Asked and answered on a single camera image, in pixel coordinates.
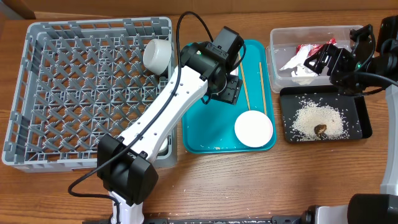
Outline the white red wrapper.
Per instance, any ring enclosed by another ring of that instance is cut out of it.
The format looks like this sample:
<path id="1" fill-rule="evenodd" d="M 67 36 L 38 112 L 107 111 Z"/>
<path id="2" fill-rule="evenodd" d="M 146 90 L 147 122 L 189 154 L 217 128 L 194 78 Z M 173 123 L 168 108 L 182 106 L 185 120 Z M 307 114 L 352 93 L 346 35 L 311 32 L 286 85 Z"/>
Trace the white red wrapper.
<path id="1" fill-rule="evenodd" d="M 304 65 L 323 44 L 277 45 L 274 47 L 274 78 L 280 86 L 330 85 L 327 69 L 317 74 Z"/>

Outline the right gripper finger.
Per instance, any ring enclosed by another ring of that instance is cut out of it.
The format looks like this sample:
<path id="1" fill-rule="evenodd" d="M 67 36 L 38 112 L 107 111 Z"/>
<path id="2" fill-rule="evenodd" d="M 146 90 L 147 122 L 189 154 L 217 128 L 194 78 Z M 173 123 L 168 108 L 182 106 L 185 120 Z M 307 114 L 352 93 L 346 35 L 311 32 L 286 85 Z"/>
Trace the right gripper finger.
<path id="1" fill-rule="evenodd" d="M 320 76 L 323 72 L 323 67 L 320 64 L 319 60 L 313 59 L 306 59 L 304 61 L 304 70 L 305 73 L 310 77 L 317 77 Z"/>
<path id="2" fill-rule="evenodd" d="M 326 57 L 329 56 L 329 48 L 330 45 L 323 45 L 320 47 L 320 49 L 314 53 L 312 56 L 310 56 L 307 60 L 309 62 L 322 62 L 326 60 Z"/>

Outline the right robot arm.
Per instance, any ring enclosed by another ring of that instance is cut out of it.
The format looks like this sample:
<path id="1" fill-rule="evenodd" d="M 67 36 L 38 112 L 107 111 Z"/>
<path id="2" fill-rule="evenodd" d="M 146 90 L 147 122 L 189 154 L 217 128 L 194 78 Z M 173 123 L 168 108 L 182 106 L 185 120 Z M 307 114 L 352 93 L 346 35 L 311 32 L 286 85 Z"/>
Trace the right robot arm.
<path id="1" fill-rule="evenodd" d="M 348 204 L 312 205 L 299 223 L 397 223 L 397 16 L 382 19 L 378 35 L 368 24 L 349 32 L 351 50 L 324 44 L 304 65 L 320 74 L 347 96 L 384 93 L 385 118 L 379 126 L 386 131 L 386 168 L 377 194 L 355 194 Z"/>

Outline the large white plate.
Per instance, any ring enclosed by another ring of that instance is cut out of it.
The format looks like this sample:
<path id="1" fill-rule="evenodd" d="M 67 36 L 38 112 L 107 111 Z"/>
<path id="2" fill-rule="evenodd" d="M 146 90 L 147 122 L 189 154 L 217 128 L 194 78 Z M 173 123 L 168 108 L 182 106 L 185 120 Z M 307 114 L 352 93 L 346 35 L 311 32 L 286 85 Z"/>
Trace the large white plate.
<path id="1" fill-rule="evenodd" d="M 230 72 L 231 75 L 238 76 L 239 75 L 239 68 L 235 68 L 233 71 Z"/>

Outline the white rice pile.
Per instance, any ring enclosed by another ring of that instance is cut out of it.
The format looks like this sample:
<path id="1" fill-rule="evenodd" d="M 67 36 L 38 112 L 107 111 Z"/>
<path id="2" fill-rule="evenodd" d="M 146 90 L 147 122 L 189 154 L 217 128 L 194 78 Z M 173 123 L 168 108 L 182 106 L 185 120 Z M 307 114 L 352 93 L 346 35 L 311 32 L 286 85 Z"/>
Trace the white rice pile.
<path id="1" fill-rule="evenodd" d="M 292 142 L 331 141 L 362 138 L 359 119 L 348 109 L 339 109 L 321 101 L 304 99 L 299 102 L 300 108 L 294 116 L 289 118 L 287 138 Z M 314 127 L 319 124 L 327 125 L 322 136 L 314 133 Z"/>

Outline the small white pink plate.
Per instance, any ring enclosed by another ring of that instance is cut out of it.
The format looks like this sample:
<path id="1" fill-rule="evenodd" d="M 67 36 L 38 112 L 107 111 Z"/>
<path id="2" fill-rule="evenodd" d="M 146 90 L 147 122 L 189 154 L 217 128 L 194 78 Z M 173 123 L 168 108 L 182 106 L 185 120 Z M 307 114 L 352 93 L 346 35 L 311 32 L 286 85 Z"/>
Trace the small white pink plate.
<path id="1" fill-rule="evenodd" d="M 265 146 L 272 138 L 274 128 L 267 115 L 260 111 L 243 112 L 235 121 L 237 139 L 247 147 Z"/>

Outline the white cup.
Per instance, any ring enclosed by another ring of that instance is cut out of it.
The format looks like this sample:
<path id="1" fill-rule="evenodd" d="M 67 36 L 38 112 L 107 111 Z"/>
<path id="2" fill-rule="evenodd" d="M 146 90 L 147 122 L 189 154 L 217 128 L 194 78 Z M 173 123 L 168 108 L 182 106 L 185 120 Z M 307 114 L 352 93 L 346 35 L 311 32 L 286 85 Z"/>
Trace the white cup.
<path id="1" fill-rule="evenodd" d="M 168 151 L 168 149 L 169 149 L 169 138 L 166 137 L 166 138 L 164 139 L 164 141 L 163 141 L 163 143 L 162 143 L 162 145 L 161 145 L 159 151 L 158 151 L 158 155 L 159 155 L 159 156 L 162 156 L 162 155 L 166 154 L 167 151 Z"/>

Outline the grey bowl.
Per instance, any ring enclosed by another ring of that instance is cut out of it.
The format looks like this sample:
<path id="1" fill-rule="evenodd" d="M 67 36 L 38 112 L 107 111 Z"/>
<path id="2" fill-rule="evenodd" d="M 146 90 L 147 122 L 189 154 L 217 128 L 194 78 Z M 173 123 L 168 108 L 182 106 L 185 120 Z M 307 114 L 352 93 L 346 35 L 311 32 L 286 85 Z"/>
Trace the grey bowl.
<path id="1" fill-rule="evenodd" d="M 172 44 L 168 40 L 152 39 L 145 47 L 143 64 L 156 75 L 163 74 L 172 57 Z"/>

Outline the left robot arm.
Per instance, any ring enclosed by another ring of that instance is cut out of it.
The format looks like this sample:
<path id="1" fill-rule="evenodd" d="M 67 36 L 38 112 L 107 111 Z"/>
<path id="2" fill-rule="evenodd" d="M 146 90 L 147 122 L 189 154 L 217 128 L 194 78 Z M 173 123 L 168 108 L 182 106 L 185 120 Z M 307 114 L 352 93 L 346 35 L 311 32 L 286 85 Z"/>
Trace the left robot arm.
<path id="1" fill-rule="evenodd" d="M 115 199 L 111 223 L 143 223 L 143 202 L 159 178 L 153 163 L 193 104 L 204 96 L 236 104 L 243 82 L 231 72 L 245 48 L 243 38 L 229 27 L 212 42 L 185 46 L 168 84 L 146 112 L 118 137 L 105 134 L 99 140 L 97 176 Z"/>

